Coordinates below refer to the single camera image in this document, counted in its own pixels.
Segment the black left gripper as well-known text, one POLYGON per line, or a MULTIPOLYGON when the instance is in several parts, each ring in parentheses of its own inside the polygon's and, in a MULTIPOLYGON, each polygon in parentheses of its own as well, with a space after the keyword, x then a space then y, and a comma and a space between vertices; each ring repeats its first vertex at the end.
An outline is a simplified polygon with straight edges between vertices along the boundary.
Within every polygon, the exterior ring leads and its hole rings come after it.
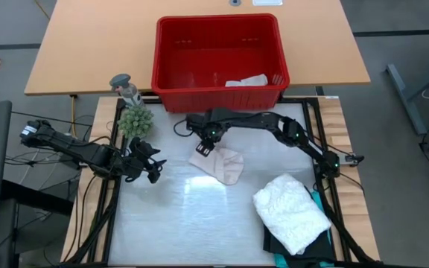
POLYGON ((151 184, 155 184, 160 177, 161 167, 166 163, 166 159, 157 161, 150 156, 126 156, 123 158, 126 182, 133 182, 138 179, 141 173, 147 172, 147 177, 151 184))

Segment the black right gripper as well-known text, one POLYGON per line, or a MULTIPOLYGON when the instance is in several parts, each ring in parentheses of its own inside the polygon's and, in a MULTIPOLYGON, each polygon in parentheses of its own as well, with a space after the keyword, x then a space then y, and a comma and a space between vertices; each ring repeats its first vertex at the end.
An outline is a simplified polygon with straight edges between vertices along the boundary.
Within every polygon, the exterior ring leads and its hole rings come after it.
POLYGON ((223 129, 218 123, 212 123, 212 111, 208 110, 204 114, 187 114, 186 129, 192 131, 202 141, 196 146, 195 150, 199 154, 207 157, 215 148, 214 143, 218 143, 223 136, 223 129))

